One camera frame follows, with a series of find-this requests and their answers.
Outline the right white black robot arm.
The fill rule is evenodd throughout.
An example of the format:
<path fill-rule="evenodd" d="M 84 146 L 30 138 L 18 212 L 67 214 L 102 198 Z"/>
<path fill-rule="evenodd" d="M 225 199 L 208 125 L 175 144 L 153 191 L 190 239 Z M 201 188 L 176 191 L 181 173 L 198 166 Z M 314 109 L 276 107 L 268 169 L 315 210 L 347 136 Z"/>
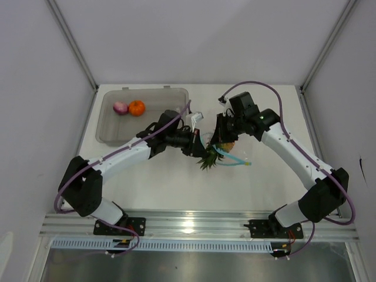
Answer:
<path fill-rule="evenodd" d="M 279 155 L 307 189 L 300 200 L 269 217 L 268 230 L 273 236 L 283 236 L 296 223 L 318 223 L 346 202 L 348 173 L 343 168 L 333 169 L 295 142 L 275 111 L 260 111 L 248 92 L 221 98 L 220 103 L 224 111 L 217 115 L 212 145 L 235 142 L 241 134 L 255 137 Z"/>

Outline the clear zip top bag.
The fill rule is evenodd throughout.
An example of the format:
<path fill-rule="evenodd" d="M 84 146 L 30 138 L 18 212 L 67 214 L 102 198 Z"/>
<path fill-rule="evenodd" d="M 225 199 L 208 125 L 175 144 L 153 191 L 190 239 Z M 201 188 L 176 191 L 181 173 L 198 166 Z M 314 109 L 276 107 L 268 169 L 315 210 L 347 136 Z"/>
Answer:
<path fill-rule="evenodd" d="M 211 137 L 213 136 L 212 133 L 207 132 L 202 135 L 200 135 L 202 144 L 206 147 L 207 144 L 210 142 Z M 233 154 L 225 153 L 219 149 L 216 149 L 219 153 L 221 153 L 224 158 L 222 161 L 217 161 L 216 166 L 226 166 L 226 167 L 234 167 L 234 166 L 251 166 L 252 162 L 249 160 L 241 159 Z"/>

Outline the small orange pumpkin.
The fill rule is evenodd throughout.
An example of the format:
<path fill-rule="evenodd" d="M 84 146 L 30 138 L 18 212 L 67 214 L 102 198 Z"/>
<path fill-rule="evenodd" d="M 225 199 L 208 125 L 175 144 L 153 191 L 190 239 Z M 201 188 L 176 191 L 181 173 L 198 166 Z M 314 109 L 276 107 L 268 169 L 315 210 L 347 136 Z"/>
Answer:
<path fill-rule="evenodd" d="M 136 117 L 141 116 L 144 114 L 145 110 L 146 110 L 146 106 L 141 100 L 134 100 L 130 102 L 128 105 L 128 112 L 132 116 L 136 116 Z"/>

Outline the orange toy pineapple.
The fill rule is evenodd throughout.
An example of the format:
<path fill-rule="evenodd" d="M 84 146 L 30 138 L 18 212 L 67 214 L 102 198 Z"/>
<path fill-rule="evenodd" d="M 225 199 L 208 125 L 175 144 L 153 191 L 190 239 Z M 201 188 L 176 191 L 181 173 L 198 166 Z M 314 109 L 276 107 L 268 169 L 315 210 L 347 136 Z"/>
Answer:
<path fill-rule="evenodd" d="M 200 164 L 200 168 L 202 170 L 208 170 L 212 167 L 216 166 L 217 161 L 222 161 L 224 156 L 219 153 L 216 149 L 219 149 L 225 153 L 230 153 L 231 150 L 234 148 L 235 143 L 221 143 L 218 145 L 210 145 L 209 143 L 206 146 L 206 153 L 205 157 L 202 157 L 201 160 L 197 162 L 197 164 Z"/>

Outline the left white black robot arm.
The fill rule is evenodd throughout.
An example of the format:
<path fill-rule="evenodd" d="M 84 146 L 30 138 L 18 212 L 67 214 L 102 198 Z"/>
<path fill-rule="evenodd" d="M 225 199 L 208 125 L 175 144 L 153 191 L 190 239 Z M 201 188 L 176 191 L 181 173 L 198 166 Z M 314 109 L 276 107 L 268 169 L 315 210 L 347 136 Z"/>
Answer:
<path fill-rule="evenodd" d="M 107 180 L 127 167 L 164 152 L 167 147 L 179 148 L 189 157 L 205 158 L 209 154 L 199 129 L 180 127 L 180 120 L 179 113 L 165 110 L 157 122 L 108 155 L 93 160 L 74 157 L 59 185 L 58 198 L 64 199 L 80 216 L 92 216 L 107 223 L 113 234 L 123 234 L 127 229 L 126 213 L 102 196 Z"/>

